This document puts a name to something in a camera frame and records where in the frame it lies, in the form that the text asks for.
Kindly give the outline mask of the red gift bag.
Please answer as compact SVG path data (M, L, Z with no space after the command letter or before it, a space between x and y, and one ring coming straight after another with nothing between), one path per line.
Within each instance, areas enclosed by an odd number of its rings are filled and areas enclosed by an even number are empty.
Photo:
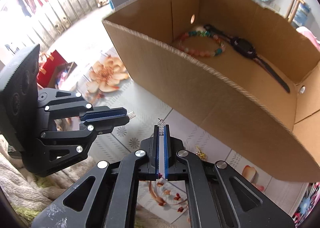
M66 64L67 61L57 50L51 53L41 52L39 54L39 73L37 75L37 84L42 88L49 87L49 82L54 75L56 67Z

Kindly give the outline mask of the white fluffy blanket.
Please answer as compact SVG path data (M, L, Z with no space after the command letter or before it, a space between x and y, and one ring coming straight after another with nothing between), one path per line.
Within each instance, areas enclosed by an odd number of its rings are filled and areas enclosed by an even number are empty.
M91 156L47 177L30 173L20 159L8 155L8 142L1 136L1 189L27 227L67 188L95 166Z

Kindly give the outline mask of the wooden chair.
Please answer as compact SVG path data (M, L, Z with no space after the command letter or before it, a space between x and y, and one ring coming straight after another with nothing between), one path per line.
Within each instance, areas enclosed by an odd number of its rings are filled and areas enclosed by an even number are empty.
M286 12L286 15L285 15L285 18L289 23L291 23L293 21L300 4L305 5L306 1L305 0L292 0L291 1L289 8Z

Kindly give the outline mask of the small gold earring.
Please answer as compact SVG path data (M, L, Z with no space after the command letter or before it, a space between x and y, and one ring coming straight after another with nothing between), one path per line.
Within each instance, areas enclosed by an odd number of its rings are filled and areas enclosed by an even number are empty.
M203 161L207 160L207 155L201 151L199 146L195 146L196 147L196 155Z

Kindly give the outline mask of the black wrist watch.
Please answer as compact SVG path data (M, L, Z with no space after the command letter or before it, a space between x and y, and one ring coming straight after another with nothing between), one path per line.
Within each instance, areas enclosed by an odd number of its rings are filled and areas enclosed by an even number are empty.
M284 88L284 90L288 94L291 92L289 85L274 71L274 69L266 61L264 61L262 58L258 56L255 47L253 47L253 45L249 41L241 37L231 36L227 33L224 33L223 31L217 29L211 24L205 24L204 28L208 32L222 37L232 46L232 48L237 53L239 53L247 59L253 60L255 63L264 68L264 70L267 71Z

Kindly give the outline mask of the brown cardboard box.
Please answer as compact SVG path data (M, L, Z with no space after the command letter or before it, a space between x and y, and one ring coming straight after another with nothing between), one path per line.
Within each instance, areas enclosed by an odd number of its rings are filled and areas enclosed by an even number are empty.
M131 0L103 24L137 84L272 177L319 177L293 132L319 51L281 15L252 0ZM291 92L205 24L249 41Z

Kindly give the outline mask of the floral bed sheet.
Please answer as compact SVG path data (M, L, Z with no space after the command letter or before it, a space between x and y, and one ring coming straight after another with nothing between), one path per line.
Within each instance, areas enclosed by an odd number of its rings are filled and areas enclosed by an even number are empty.
M98 91L89 93L87 85L91 81L90 65L77 68L62 85L68 87L75 81L74 89L86 100L98 106L125 107L133 113L133 120L127 125L116 127L112 134L99 136L92 147L95 159L106 156L116 161L122 154L139 147L142 140L153 134L153 127L160 117L169 126L170 135L182 140L186 150L196 154L196 147L207 155L206 162L223 160L231 165L259 191L270 198L291 217L303 199L308 184L286 182L274 179L261 168L248 161L241 154L230 149L201 127L171 109L130 78L121 80L119 89L111 93ZM159 136L160 166L164 163L164 136Z

